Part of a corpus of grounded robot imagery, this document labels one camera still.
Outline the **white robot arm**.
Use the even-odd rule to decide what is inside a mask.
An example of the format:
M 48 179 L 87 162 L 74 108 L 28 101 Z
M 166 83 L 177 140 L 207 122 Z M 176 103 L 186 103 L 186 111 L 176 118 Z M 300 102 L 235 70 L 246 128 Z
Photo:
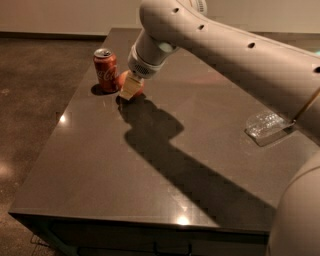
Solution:
M 320 144 L 318 55 L 205 16 L 204 0 L 142 0 L 142 31 L 121 88 L 131 99 L 143 80 L 183 48 Z M 266 256 L 320 256 L 320 154 L 296 173 L 280 199 Z

